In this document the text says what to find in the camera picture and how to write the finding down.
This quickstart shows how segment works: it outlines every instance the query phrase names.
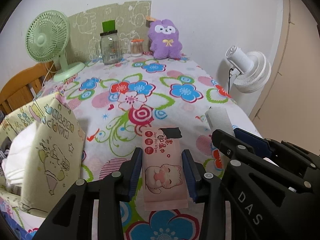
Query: fan base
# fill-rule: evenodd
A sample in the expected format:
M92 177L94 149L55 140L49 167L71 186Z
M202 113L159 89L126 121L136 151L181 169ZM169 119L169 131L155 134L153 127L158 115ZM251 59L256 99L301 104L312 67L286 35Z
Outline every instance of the fan base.
M83 70L85 64L82 62L75 62L68 65L68 70L63 71L62 69L59 70L53 77L53 81L60 82L72 77L74 74L77 74L81 70Z

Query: fan grille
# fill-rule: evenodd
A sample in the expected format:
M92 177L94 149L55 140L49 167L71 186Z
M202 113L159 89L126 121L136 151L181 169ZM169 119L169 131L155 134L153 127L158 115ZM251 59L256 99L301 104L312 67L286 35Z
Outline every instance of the fan grille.
M57 57L69 40L67 17L58 11L46 11L37 16L26 34L26 48L32 59L48 62Z
M247 53L247 56L254 62L249 73L240 74L234 80L234 85L242 93L252 93L261 88L269 79L271 66L266 56L258 51Z

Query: cartoon print bag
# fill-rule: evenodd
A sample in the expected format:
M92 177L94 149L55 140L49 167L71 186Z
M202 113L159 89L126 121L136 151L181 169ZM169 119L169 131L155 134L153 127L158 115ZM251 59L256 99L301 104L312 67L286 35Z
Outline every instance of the cartoon print bag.
M146 211L188 207L180 143L155 127L142 129L142 180Z
M79 178L85 134L60 93L36 99L5 117L0 142L11 140L34 121L40 122L33 150L27 160L21 196L5 192L0 174L0 195L15 200L24 212L46 217L60 198Z

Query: floral bedsheet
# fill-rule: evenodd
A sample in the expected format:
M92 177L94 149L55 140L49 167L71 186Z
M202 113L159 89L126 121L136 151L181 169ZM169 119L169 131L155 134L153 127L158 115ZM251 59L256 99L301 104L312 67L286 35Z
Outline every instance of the floral bedsheet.
M212 146L204 116L210 106L225 107L233 127L259 135L222 86L186 55L180 60L155 60L149 53L140 58L124 55L114 65L94 60L64 82L50 80L37 97L56 91L64 94L87 134L81 177L88 182L118 170L135 147L141 147L141 128L151 126L179 127L181 147L190 149L194 160L207 171L222 177L219 152ZM190 199L187 209L146 212L141 185L140 178L132 201L120 204L125 239L198 239L202 204ZM21 239L31 239L44 220L1 199L0 209ZM95 205L95 229L97 211ZM97 239L96 232L92 232L93 239Z

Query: green desk fan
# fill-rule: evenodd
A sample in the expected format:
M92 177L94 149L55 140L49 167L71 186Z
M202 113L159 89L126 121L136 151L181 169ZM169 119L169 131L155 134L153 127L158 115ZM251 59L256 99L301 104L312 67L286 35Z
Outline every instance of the green desk fan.
M60 62L61 70L53 77L55 82L63 81L81 71L82 62L67 63L65 48L70 36L67 17L58 11L45 11L37 16L26 34L26 48L29 56L41 63Z

